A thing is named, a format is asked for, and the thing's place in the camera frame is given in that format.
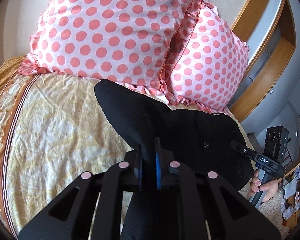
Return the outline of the right hand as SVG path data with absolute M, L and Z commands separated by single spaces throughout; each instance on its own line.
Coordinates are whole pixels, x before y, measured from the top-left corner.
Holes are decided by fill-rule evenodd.
M 258 175 L 259 171 L 255 170 L 250 182 L 250 190 L 248 196 L 252 197 L 258 192 L 265 192 L 266 194 L 262 199 L 262 202 L 264 203 L 276 196 L 278 192 L 278 182 L 274 179 L 262 184 L 261 180 L 258 178 Z

